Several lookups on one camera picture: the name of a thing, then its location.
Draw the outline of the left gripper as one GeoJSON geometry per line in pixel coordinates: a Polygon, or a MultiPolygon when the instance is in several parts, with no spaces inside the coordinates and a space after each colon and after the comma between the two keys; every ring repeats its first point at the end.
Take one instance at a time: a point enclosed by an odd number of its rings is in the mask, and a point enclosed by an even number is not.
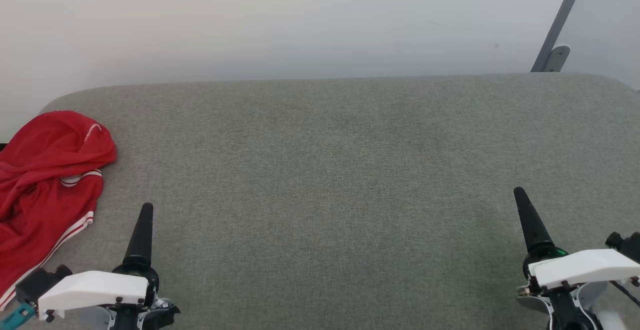
{"type": "Polygon", "coordinates": [[[151,267],[153,254],[154,206],[144,203],[136,221],[122,265],[112,273],[146,279],[142,298],[126,300],[115,298],[107,309],[110,313],[109,330],[165,330],[174,324],[180,310],[173,301],[160,298],[160,278],[151,267]]]}

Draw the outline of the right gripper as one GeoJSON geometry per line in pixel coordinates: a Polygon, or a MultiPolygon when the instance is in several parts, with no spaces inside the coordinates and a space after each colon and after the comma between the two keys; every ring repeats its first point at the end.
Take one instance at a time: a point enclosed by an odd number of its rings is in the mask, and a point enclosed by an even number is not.
{"type": "Polygon", "coordinates": [[[608,282],[569,277],[579,267],[578,253],[554,246],[523,187],[515,187],[513,195],[529,253],[522,264],[526,285],[518,287],[519,305],[545,314],[547,330],[603,330],[593,305],[608,282]]]}

